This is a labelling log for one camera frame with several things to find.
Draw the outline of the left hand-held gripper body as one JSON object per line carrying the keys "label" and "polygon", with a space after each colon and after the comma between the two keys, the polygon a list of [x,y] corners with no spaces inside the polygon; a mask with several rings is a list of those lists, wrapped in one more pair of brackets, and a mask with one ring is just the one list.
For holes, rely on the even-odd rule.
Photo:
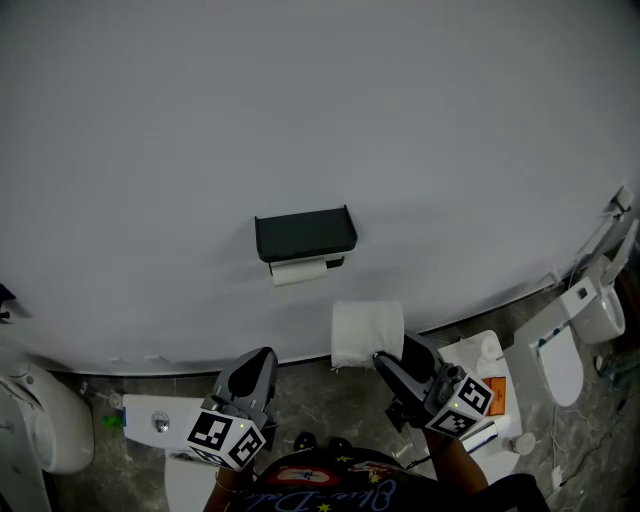
{"label": "left hand-held gripper body", "polygon": [[273,446],[277,424],[269,415],[273,394],[189,398],[186,445],[208,464],[239,472]]}

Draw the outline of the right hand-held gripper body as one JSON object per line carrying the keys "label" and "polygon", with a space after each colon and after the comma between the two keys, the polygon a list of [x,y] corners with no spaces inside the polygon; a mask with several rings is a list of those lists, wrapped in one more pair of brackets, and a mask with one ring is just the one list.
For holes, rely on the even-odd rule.
{"label": "right hand-held gripper body", "polygon": [[397,431],[406,425],[427,428],[452,438],[460,438],[481,422],[494,393],[458,365],[442,363],[436,385],[426,395],[430,421],[391,421]]}

